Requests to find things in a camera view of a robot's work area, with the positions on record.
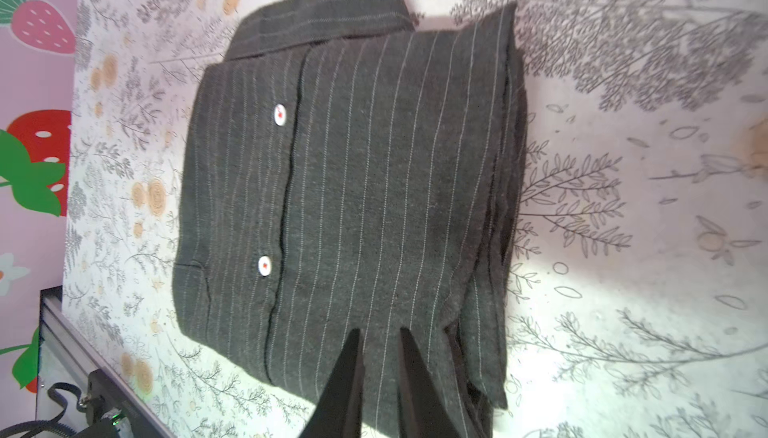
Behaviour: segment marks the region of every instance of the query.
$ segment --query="folded shirt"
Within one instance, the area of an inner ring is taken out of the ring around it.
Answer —
[[[190,121],[181,331],[316,402],[360,328],[363,420],[396,436],[408,327],[458,432],[490,436],[524,168],[513,19],[510,4],[415,32],[403,0],[287,0],[245,18]]]

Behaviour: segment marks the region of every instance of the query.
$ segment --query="striped shirt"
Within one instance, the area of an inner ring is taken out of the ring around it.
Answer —
[[[490,436],[524,159],[513,15],[415,32],[403,0],[288,0],[245,18],[190,121],[182,332],[317,401],[360,328],[363,420],[396,436],[408,327],[459,433]]]

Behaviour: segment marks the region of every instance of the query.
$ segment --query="button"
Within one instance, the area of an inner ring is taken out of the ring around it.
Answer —
[[[286,107],[283,107],[283,105],[278,104],[275,107],[275,123],[280,126],[286,124]]]
[[[272,260],[270,260],[270,257],[264,255],[259,259],[259,273],[261,273],[261,276],[267,276],[272,273]]]

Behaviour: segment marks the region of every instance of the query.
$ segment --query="pink background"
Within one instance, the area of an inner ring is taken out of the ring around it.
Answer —
[[[74,31],[77,0],[44,1]],[[74,55],[30,48],[10,27],[0,28],[0,129],[33,110],[70,110],[73,82]],[[14,266],[31,270],[0,296],[0,349],[29,343],[38,323],[39,291],[62,283],[65,227],[65,217],[24,209],[10,187],[0,189],[0,255],[13,253]],[[0,429],[34,418],[34,395],[19,390],[11,375],[20,354],[0,355]]]

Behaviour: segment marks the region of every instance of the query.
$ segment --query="table surface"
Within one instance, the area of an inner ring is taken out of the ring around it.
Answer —
[[[276,1],[79,0],[64,313],[178,436],[294,436],[312,411],[182,336],[170,290],[202,69]],[[506,1],[407,3],[425,30]],[[768,436],[766,12],[518,0],[530,126],[496,436]]]

